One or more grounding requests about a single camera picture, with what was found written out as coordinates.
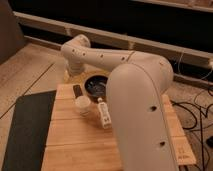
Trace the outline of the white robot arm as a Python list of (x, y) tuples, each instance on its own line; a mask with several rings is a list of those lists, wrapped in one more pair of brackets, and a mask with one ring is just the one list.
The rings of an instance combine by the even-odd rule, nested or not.
[(106, 101), (124, 171), (179, 171), (162, 94), (173, 70), (162, 56), (134, 50), (96, 49), (84, 35), (61, 47), (68, 73), (86, 64), (107, 70)]

